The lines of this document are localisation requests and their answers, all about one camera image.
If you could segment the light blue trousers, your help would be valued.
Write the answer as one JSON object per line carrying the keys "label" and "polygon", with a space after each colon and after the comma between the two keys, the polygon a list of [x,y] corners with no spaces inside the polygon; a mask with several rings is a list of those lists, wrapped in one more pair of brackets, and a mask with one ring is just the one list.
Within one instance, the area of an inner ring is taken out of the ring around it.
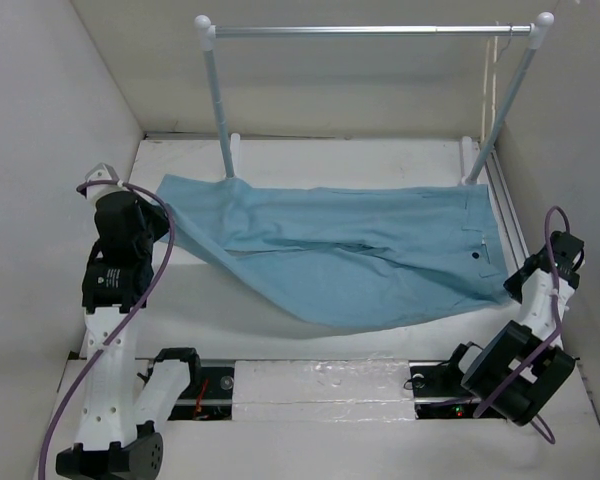
{"label": "light blue trousers", "polygon": [[157,193],[178,247],[308,323],[385,329],[509,300],[484,185],[277,189],[168,175]]}

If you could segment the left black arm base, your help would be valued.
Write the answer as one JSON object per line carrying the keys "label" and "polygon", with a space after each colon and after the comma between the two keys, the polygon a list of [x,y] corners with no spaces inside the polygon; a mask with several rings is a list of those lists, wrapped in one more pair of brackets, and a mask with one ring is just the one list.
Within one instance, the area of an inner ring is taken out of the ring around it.
{"label": "left black arm base", "polygon": [[182,362],[155,363],[134,404],[134,421],[152,422],[159,430],[168,420],[227,420],[234,376],[235,367],[229,363],[203,365],[194,376]]}

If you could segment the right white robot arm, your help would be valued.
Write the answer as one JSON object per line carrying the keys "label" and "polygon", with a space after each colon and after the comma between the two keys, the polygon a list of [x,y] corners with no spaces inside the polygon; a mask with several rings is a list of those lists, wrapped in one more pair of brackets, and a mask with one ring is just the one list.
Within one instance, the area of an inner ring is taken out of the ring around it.
{"label": "right white robot arm", "polygon": [[453,393],[469,392],[479,402],[474,416],[492,409],[513,423],[532,422],[575,367],[560,346],[562,315],[579,285],[583,253],[544,251],[529,257],[504,282],[520,304],[510,321],[484,348],[459,345],[442,369],[442,381]]}

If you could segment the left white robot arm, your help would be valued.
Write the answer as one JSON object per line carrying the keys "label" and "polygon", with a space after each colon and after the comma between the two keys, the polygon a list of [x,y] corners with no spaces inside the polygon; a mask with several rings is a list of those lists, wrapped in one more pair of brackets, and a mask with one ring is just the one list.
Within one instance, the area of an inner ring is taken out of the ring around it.
{"label": "left white robot arm", "polygon": [[137,391],[136,319],[165,269],[152,267],[153,245],[172,235],[161,205],[132,191],[106,193],[95,202],[98,231],[82,281],[87,363],[80,424],[71,447],[57,454],[65,479],[155,479],[164,459],[161,430],[180,396],[202,387],[193,347],[167,348]]}

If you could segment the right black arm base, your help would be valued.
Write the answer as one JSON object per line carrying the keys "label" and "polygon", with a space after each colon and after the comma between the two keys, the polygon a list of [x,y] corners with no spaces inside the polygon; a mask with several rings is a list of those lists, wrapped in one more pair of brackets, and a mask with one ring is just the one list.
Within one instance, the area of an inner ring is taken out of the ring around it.
{"label": "right black arm base", "polygon": [[480,400],[460,385],[449,365],[417,364],[403,387],[413,396],[417,420],[471,420]]}

